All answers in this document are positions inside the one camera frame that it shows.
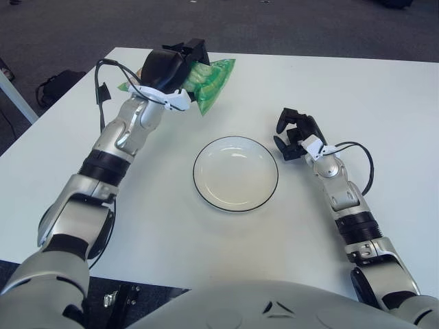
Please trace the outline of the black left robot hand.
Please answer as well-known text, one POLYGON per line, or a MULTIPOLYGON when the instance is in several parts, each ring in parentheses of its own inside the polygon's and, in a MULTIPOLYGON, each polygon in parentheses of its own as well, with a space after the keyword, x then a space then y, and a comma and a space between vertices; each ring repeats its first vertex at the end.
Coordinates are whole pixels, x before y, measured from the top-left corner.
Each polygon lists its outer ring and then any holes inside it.
POLYGON ((140 85, 165 94, 180 89, 197 63, 210 65, 205 39, 163 45, 146 57, 140 74, 140 85))

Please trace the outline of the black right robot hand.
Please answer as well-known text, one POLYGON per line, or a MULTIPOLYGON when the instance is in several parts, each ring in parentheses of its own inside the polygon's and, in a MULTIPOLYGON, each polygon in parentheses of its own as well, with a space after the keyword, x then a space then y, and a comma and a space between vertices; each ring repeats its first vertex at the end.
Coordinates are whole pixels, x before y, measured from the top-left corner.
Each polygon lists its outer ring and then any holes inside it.
POLYGON ((301 146, 300 142, 305 141, 311 135, 318 137, 323 145, 327 145, 326 139, 312 116, 300 114, 295 109, 283 108, 276 124, 276 136, 273 136, 273 139, 285 161, 295 160, 304 156, 307 152, 301 146), (296 127, 286 131, 289 140, 289 144, 287 145, 278 135, 281 134, 289 124, 295 125, 296 127))

